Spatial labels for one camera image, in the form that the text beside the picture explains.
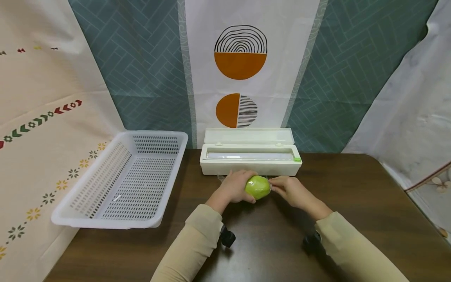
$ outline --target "brown table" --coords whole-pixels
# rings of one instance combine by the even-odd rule
[[[78,232],[47,278],[150,281],[184,221],[219,186],[202,175],[200,151],[187,150],[159,228]],[[411,281],[451,281],[451,248],[382,166],[366,155],[303,153],[298,177],[339,211]],[[196,281],[334,281],[333,265],[301,248],[313,223],[271,193],[255,205],[231,204],[224,222],[237,239],[216,249]]]

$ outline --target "teal tiled backdrop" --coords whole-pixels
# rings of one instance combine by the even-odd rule
[[[287,124],[299,150],[341,151],[436,2],[329,0]],[[125,127],[191,135],[177,0],[69,3]]]

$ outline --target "green apple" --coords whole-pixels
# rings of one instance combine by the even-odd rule
[[[269,186],[268,179],[255,175],[249,178],[245,190],[254,199],[259,200],[271,192],[271,187]]]

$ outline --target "black line pattern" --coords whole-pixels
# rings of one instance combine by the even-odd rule
[[[268,41],[260,29],[251,25],[232,25],[226,28],[215,44],[215,52],[268,53]]]
[[[257,119],[257,104],[249,97],[239,96],[237,128],[249,127]]]

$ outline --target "dispenser lid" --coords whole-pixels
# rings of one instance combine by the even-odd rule
[[[207,128],[204,144],[293,145],[291,128]]]

